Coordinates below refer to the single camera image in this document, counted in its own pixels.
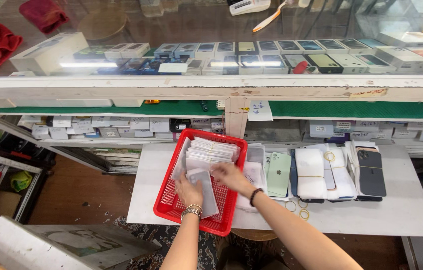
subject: phone accessories box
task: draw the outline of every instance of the phone accessories box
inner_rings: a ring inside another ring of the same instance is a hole
[[[320,45],[322,48],[324,48],[327,54],[348,54],[348,52],[350,52],[349,49],[338,44],[338,42],[333,39],[318,39],[315,40],[315,42],[318,43],[318,45]]]
[[[303,54],[303,47],[294,40],[280,40],[276,42],[280,54]]]
[[[10,61],[18,71],[49,76],[52,71],[61,68],[60,63],[73,60],[74,53],[87,47],[82,33],[61,33],[17,54]]]
[[[172,58],[175,50],[180,46],[178,43],[163,43],[154,52],[155,58],[168,57]]]
[[[198,49],[199,43],[182,43],[175,50],[175,58],[190,57],[195,58],[195,52]]]
[[[338,43],[350,50],[350,54],[371,54],[373,49],[356,39],[336,39]]]
[[[195,58],[206,60],[207,58],[214,58],[218,43],[200,43],[195,52]]]
[[[376,47],[375,55],[397,68],[397,72],[423,73],[423,57],[397,46]]]
[[[349,54],[329,54],[328,56],[343,67],[343,74],[361,74],[369,69],[362,61]]]

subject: storage box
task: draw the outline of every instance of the storage box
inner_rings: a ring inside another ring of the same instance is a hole
[[[10,58],[18,71],[32,71],[48,76],[61,68],[60,63],[73,59],[73,54],[88,47],[82,33],[61,33]]]

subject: phone case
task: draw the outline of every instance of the phone case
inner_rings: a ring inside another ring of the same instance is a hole
[[[271,154],[267,178],[269,192],[280,197],[287,196],[291,166],[291,156],[276,152]]]

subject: iphone box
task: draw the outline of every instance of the iphone box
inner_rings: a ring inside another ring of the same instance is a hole
[[[327,51],[327,54],[348,54],[348,52],[350,52],[349,49],[338,44],[338,42],[333,39],[318,39],[315,40],[315,42],[318,43],[318,45],[320,45],[322,48],[324,48],[325,51]]]
[[[423,57],[397,46],[379,46],[375,55],[397,68],[397,72],[423,73]]]
[[[195,52],[195,58],[206,60],[207,58],[214,58],[217,48],[217,43],[200,43]]]
[[[369,69],[365,63],[349,54],[329,54],[328,56],[343,67],[343,74],[361,74]]]
[[[324,54],[326,51],[313,40],[297,40],[303,48],[303,54]]]
[[[276,42],[280,53],[282,55],[286,54],[303,54],[303,48],[294,40],[280,40]]]
[[[258,51],[260,55],[279,55],[281,53],[276,41],[258,41]]]
[[[371,54],[373,49],[369,46],[361,43],[356,39],[346,38],[346,39],[336,39],[341,46],[350,50],[350,54]]]
[[[220,42],[216,47],[215,59],[225,58],[226,56],[235,55],[235,42]]]

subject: green mat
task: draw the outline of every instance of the green mat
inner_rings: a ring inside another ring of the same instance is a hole
[[[273,116],[423,119],[423,103],[362,101],[269,101]]]
[[[148,114],[221,116],[216,101],[207,100],[208,111],[203,111],[198,100],[162,100],[159,104],[141,107],[10,107],[0,108],[0,114]]]

